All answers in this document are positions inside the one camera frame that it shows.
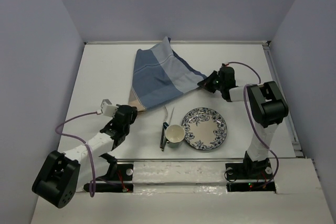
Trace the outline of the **blue and beige checked placemat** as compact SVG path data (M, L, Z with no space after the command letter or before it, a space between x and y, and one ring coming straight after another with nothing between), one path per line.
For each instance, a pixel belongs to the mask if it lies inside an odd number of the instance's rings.
M198 88L206 75L192 68L165 37L150 49L135 55L129 105L139 112L165 105Z

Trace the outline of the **blue floral ceramic plate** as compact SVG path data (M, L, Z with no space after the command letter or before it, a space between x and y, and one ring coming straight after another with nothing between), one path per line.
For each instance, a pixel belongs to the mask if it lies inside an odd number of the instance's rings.
M184 140L199 151L212 151L226 140L227 124L215 110L205 107L194 108L182 119Z

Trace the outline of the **dark green mug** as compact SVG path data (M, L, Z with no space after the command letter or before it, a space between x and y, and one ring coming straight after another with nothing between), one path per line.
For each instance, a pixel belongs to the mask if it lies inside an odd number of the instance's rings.
M184 128L177 124L168 125L167 123L164 123L164 128L164 141L162 149L164 150L166 146L170 148L179 147L185 138Z

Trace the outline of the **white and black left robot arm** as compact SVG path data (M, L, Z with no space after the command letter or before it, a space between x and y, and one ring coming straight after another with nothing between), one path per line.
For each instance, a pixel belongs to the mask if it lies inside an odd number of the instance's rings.
M33 193L59 209L84 185L88 185L89 195L94 197L96 180L115 176L117 159L110 152L124 142L138 110L134 106L109 105L103 101L100 109L87 115L104 115L111 120L88 141L62 132L63 123L57 126L57 134L79 140L81 144L64 152L50 152L32 185Z

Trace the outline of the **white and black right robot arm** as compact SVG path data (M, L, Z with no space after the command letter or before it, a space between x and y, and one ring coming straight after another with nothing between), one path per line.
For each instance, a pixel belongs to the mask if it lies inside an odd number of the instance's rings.
M275 155L270 145L274 133L289 114L288 105L274 81L238 86L235 70L229 64L223 64L218 71L213 71L197 84L200 88L215 93L219 91L227 102L243 101L253 137L241 163L227 163L224 177L229 183L237 180L264 179L267 185L278 173L279 159L276 167L271 168L269 155Z

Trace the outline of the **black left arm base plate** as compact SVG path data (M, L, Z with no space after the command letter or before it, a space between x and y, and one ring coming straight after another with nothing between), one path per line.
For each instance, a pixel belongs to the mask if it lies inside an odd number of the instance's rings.
M97 193L132 193L133 163L119 163L115 171L110 171L96 179Z

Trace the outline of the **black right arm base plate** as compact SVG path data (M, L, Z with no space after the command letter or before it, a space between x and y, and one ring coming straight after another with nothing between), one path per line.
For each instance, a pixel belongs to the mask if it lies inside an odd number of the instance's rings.
M234 192L255 192L272 191L276 192L274 179L272 178L270 163L256 172L248 174L243 163L225 164L224 178L227 181L227 191Z

